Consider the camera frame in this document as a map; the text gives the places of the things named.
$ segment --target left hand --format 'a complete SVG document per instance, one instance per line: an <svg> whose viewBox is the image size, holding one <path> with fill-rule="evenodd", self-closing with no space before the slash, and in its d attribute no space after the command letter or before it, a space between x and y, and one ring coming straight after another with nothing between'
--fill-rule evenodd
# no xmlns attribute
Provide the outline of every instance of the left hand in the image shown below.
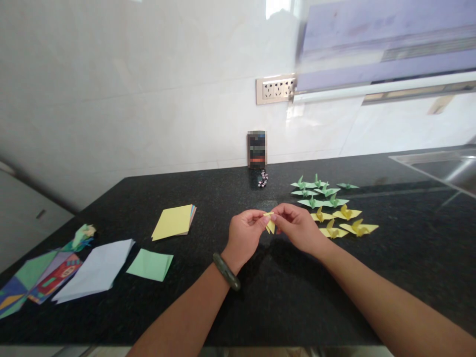
<svg viewBox="0 0 476 357"><path fill-rule="evenodd" d="M222 258L236 275L258 248L259 237L269 222L266 212L248 210L232 218L228 244Z"/></svg>

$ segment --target green bangle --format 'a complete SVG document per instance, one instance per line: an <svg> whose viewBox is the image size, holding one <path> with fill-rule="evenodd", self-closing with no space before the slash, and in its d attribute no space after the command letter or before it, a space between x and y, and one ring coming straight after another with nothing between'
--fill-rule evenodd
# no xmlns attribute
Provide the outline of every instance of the green bangle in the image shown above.
<svg viewBox="0 0 476 357"><path fill-rule="evenodd" d="M221 255L218 253L213 253L213 261L215 262L218 271L222 273L230 287L233 290L238 291L241 288L241 284L235 274L233 274L228 265L225 263Z"/></svg>

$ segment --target forearm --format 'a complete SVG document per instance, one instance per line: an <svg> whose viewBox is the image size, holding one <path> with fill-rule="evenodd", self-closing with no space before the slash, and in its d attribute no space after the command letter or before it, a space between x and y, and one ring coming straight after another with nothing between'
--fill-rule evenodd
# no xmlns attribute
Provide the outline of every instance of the forearm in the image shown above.
<svg viewBox="0 0 476 357"><path fill-rule="evenodd" d="M211 264L147 329L127 356L198 355L229 288Z"/></svg>
<svg viewBox="0 0 476 357"><path fill-rule="evenodd" d="M339 248L315 252L375 333L396 356L469 356L476 340Z"/></svg>

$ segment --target countertop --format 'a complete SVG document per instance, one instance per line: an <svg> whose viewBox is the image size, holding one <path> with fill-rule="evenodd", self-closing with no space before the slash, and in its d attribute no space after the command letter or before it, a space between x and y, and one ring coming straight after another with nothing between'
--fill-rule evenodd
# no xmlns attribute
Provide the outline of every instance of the countertop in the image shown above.
<svg viewBox="0 0 476 357"><path fill-rule="evenodd" d="M98 230L93 247L136 241L112 289L60 305L51 298L42 305L27 301L0 320L0 344L132 345L225 247L233 215L297 204L290 183L303 174L313 181L315 173L331 187L360 186L338 197L362 210L364 223L380 225L369 236L334 242L475 334L476 201L388 156L268 165L263 189L259 172L246 167L125 178L0 275L3 286L25 260L63 246L88 223ZM197 212L188 235L151 240L163 209L191 203ZM163 283L125 273L140 248L174 255ZM90 251L78 255L84 260ZM329 273L285 235L265 231L238 277L242 289L228 293L206 346L380 343Z"/></svg>

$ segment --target hand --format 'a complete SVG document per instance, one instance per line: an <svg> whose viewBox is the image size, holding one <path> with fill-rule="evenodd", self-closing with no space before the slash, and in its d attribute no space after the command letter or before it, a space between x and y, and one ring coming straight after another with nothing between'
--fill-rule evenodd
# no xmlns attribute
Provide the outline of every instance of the hand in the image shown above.
<svg viewBox="0 0 476 357"><path fill-rule="evenodd" d="M278 227L277 234L286 233L291 242L303 252L314 255L320 259L324 251L333 246L319 230L309 212L303 208L289 203L281 203L273 208L271 220Z"/></svg>
<svg viewBox="0 0 476 357"><path fill-rule="evenodd" d="M258 248L259 237L269 222L266 212L248 210L232 218L228 244L222 258L236 275Z"/></svg>

